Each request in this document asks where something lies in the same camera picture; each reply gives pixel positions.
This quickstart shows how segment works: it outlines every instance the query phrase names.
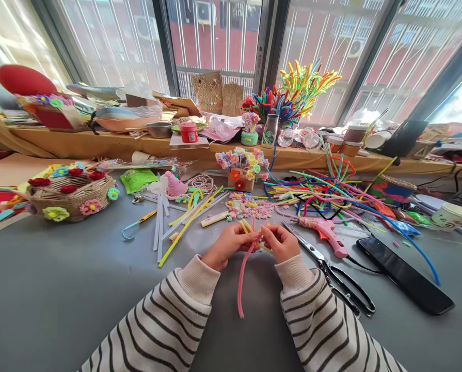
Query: striped sleeve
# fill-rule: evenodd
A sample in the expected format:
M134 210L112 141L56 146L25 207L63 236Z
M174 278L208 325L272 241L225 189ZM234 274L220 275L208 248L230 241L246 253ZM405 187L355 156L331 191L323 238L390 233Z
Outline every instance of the striped sleeve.
M220 273L195 256L148 293L78 372L188 371Z
M320 270L310 271L301 255L276 269L282 311L305 371L405 371L332 293Z

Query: person's left hand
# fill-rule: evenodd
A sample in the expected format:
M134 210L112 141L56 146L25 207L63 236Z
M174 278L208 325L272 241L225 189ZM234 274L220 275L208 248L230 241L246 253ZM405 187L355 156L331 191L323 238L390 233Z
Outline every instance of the person's left hand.
M208 267L221 271L234 253L248 251L258 236L258 232L245 233L241 225L228 226L201 261Z

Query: pink party hat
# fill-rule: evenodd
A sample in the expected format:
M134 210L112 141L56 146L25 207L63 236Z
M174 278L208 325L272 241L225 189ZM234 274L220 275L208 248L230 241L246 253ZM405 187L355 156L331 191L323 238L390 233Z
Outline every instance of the pink party hat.
M181 182L181 180L178 180L175 175L169 171L166 171L165 176L169 181L167 187L169 189L169 196L176 197L186 193L188 186Z

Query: hot glue gun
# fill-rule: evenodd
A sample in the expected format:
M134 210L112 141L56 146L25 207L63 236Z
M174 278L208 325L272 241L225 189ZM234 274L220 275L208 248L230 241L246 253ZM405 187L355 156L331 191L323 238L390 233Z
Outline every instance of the hot glue gun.
M321 220L313 217L300 217L298 222L303 227L309 227L318 231L320 240L327 239L332 249L334 249L334 255L337 258L345 258L348 256L348 250L334 232L336 226L333 221Z

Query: smartphone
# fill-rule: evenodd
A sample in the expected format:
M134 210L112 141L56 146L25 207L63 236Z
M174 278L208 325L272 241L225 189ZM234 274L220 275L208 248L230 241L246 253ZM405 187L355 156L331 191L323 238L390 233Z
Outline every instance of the smartphone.
M370 237L356 242L370 260L380 268L422 310L441 315L454 308L454 302L433 283L380 240Z

